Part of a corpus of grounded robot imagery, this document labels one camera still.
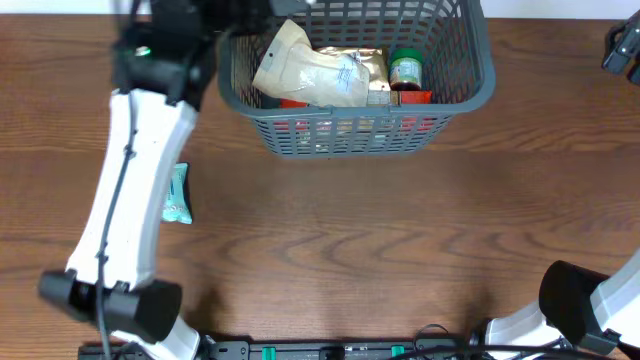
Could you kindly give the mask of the green lid jar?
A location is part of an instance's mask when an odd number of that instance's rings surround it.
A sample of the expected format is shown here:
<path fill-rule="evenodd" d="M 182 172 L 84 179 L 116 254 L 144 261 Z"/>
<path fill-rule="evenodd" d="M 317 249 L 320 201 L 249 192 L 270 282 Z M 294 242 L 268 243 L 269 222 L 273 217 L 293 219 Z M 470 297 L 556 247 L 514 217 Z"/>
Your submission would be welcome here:
<path fill-rule="evenodd" d="M 398 48 L 390 59 L 389 83 L 393 91 L 421 91 L 422 53 L 413 48 Z"/>

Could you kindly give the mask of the orange pasta packet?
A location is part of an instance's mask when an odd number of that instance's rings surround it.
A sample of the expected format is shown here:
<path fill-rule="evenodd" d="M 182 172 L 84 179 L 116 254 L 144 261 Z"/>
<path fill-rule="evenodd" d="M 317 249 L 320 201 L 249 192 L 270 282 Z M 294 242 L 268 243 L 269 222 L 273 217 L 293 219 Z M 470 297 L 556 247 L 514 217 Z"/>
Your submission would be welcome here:
<path fill-rule="evenodd" d="M 400 106 L 410 104 L 430 104 L 431 91 L 378 91 L 371 90 L 368 106 Z"/>

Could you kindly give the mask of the teal wipes packet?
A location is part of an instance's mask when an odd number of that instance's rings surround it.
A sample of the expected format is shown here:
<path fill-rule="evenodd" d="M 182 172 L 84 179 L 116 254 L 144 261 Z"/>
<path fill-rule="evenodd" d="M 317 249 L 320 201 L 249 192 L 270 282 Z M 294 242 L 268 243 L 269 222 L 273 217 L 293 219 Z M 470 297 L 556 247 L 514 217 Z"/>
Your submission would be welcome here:
<path fill-rule="evenodd" d="M 187 163 L 177 163 L 173 168 L 161 214 L 161 220 L 164 222 L 192 223 L 185 194 L 187 171 Z"/>

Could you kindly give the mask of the beige paper pouch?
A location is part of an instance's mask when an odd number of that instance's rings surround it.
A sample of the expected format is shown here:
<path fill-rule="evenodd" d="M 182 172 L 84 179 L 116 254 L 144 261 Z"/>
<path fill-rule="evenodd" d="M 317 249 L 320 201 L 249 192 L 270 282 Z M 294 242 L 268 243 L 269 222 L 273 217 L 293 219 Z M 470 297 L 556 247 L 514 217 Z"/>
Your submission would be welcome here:
<path fill-rule="evenodd" d="M 286 20 L 266 50 L 252 85 L 272 98 L 319 107 L 364 107 L 369 83 L 364 65 L 349 55 L 313 50 L 306 32 Z"/>

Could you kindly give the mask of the gold foil pouch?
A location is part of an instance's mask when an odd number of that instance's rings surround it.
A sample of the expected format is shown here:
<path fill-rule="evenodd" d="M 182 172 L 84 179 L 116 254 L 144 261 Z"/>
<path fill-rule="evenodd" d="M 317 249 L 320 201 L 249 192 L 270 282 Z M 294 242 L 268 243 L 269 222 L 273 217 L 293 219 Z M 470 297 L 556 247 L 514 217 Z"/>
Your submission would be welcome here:
<path fill-rule="evenodd" d="M 370 74 L 369 89 L 373 91 L 390 91 L 388 78 L 386 49 L 372 48 L 347 48 L 347 47 L 322 47 L 317 48 L 317 52 L 325 55 L 339 56 L 348 55 L 354 60 L 364 65 Z"/>

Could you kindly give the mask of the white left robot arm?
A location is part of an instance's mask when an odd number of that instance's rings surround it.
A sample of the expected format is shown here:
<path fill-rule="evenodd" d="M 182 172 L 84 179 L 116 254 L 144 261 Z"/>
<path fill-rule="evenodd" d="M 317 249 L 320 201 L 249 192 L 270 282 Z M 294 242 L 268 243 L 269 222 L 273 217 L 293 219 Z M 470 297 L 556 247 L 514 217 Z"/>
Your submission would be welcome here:
<path fill-rule="evenodd" d="M 155 276 L 163 203 L 217 69 L 218 41 L 255 33 L 303 1 L 115 2 L 117 40 L 106 154 L 83 234 L 62 270 L 44 272 L 40 297 L 94 325 L 102 357 L 112 338 L 152 359 L 206 359 L 213 343 L 180 315 L 182 290 Z"/>

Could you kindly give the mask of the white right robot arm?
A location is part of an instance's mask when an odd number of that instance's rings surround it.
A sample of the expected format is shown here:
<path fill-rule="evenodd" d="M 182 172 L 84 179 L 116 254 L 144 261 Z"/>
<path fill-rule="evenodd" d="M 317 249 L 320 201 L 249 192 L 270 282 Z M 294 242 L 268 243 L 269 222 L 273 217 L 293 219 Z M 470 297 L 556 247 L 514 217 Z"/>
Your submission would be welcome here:
<path fill-rule="evenodd" d="M 469 340 L 475 359 L 639 357 L 639 252 L 612 275 L 567 261 L 544 274 L 538 299 L 480 326 Z"/>

